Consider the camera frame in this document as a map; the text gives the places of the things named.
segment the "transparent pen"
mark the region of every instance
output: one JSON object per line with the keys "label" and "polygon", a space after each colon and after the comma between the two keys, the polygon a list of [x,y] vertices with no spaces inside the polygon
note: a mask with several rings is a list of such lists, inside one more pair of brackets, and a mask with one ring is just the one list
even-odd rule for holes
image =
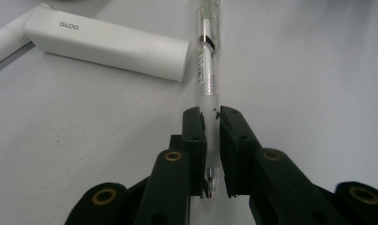
{"label": "transparent pen", "polygon": [[219,184],[219,91],[216,71],[219,50],[219,0],[199,0],[198,105],[207,141],[205,191],[214,199]]}

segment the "gray surface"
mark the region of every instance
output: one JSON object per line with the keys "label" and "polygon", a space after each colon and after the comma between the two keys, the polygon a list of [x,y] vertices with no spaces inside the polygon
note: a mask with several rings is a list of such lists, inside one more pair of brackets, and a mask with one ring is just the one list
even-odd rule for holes
{"label": "gray surface", "polygon": [[[0,0],[0,27],[40,1]],[[0,64],[0,224],[62,224],[102,182],[151,173],[196,105],[196,1],[49,1],[189,39],[183,83],[47,54]],[[378,1],[221,1],[220,102],[328,190],[378,188]],[[253,224],[248,197],[193,199],[191,224]]]}

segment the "white tube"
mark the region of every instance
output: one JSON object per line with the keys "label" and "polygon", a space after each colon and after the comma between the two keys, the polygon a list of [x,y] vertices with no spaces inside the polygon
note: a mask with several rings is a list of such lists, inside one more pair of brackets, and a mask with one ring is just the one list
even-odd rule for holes
{"label": "white tube", "polygon": [[189,42],[37,8],[25,33],[41,50],[182,82]]}
{"label": "white tube", "polygon": [[[51,8],[47,4],[39,7]],[[30,42],[24,33],[24,26],[33,11],[31,9],[0,29],[0,62]]]}

